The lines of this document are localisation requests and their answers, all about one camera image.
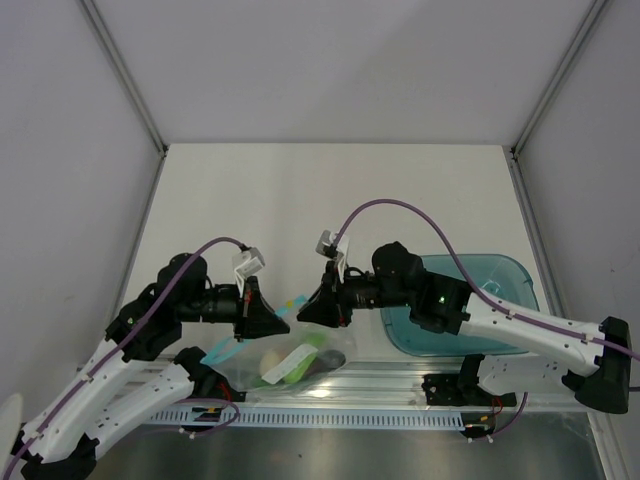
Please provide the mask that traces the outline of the green cucumber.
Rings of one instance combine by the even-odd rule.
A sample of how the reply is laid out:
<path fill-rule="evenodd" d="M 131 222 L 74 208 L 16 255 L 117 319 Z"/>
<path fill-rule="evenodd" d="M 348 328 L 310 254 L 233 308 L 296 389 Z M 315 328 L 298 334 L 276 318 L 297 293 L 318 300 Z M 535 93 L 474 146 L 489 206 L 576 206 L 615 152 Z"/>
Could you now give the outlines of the green cucumber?
<path fill-rule="evenodd" d="M 285 384 L 295 384 L 302 380 L 304 374 L 309 370 L 311 364 L 316 360 L 320 350 L 327 342 L 327 336 L 321 333 L 309 334 L 304 338 L 304 343 L 315 348 L 309 353 L 291 372 L 285 375 Z"/>

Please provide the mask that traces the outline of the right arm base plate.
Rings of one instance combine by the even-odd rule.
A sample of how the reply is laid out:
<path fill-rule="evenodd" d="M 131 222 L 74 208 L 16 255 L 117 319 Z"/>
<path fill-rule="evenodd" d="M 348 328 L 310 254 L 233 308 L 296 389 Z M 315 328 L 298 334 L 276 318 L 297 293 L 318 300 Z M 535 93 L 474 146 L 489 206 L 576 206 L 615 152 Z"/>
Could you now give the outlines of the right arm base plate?
<path fill-rule="evenodd" d="M 490 394 L 478 385 L 460 383 L 458 374 L 427 374 L 423 376 L 421 388 L 430 406 L 447 407 L 515 407 L 514 393 L 501 396 Z"/>

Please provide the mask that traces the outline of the white egg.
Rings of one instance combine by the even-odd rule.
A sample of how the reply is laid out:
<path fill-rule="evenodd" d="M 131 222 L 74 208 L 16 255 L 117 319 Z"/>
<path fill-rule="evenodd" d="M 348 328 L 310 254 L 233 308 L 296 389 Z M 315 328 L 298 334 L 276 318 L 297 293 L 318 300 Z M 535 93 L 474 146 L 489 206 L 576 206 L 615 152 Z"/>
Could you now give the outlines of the white egg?
<path fill-rule="evenodd" d="M 283 360 L 283 356 L 279 351 L 274 349 L 270 349 L 266 351 L 260 360 L 260 364 L 259 364 L 260 375 L 263 376 L 266 373 L 268 373 L 271 369 L 279 365 L 282 360 Z"/>

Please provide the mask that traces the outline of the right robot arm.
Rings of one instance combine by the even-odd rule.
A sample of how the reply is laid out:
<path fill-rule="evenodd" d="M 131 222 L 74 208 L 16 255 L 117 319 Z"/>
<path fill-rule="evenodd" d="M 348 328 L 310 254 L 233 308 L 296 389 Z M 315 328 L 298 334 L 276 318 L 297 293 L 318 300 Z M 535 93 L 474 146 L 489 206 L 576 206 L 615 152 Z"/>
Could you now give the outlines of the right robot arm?
<path fill-rule="evenodd" d="M 326 249 L 321 283 L 297 319 L 324 327 L 351 323 L 357 309 L 406 307 L 410 320 L 434 334 L 486 338 L 520 349 L 514 357 L 486 354 L 465 358 L 458 395 L 468 403 L 504 394 L 570 393 L 593 410 L 629 410 L 631 335 L 626 321 L 600 323 L 545 315 L 500 299 L 471 282 L 427 270 L 421 257 L 401 243 L 383 245 L 372 269 L 341 266 Z"/>

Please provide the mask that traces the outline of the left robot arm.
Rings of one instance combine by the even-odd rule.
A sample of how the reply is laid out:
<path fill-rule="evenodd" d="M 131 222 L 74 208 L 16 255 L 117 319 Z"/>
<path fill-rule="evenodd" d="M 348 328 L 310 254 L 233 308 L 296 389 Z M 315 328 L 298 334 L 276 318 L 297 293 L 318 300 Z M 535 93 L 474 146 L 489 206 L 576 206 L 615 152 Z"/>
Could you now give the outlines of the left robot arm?
<path fill-rule="evenodd" d="M 236 340 L 286 334 L 289 326 L 261 294 L 261 253 L 243 247 L 233 260 L 235 280 L 213 285 L 207 263 L 174 256 L 155 282 L 121 308 L 94 354 L 38 417 L 22 425 L 12 465 L 26 479 L 85 479 L 122 437 L 166 407 L 188 400 L 229 405 L 237 395 L 199 347 L 181 350 L 151 381 L 120 397 L 122 388 L 182 337 L 185 322 L 225 323 Z"/>

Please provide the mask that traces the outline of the clear zip top bag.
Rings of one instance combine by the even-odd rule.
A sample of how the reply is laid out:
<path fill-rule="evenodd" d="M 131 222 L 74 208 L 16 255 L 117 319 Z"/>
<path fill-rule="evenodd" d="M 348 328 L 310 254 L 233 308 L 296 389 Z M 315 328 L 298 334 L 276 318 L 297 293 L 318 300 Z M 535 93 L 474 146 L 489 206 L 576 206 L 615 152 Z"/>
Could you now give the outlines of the clear zip top bag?
<path fill-rule="evenodd" d="M 243 341 L 227 337 L 201 363 L 225 377 L 238 392 L 312 387 L 354 360 L 357 348 L 348 332 L 297 321 L 306 301 L 300 295 L 276 311 L 291 327 L 288 334 Z"/>

